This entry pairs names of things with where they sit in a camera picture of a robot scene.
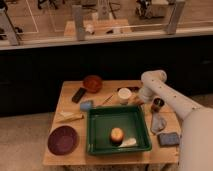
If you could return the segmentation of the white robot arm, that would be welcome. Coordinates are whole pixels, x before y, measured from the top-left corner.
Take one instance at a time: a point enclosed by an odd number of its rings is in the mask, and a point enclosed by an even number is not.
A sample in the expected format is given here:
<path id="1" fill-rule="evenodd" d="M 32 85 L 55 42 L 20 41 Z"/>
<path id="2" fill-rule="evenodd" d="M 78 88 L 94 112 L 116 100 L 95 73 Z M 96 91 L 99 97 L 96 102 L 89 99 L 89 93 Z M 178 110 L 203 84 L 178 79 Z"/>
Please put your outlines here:
<path id="1" fill-rule="evenodd" d="M 183 120 L 179 171 L 213 171 L 213 108 L 205 107 L 165 84 L 164 70 L 141 75 L 139 98 L 147 103 L 157 94 Z"/>

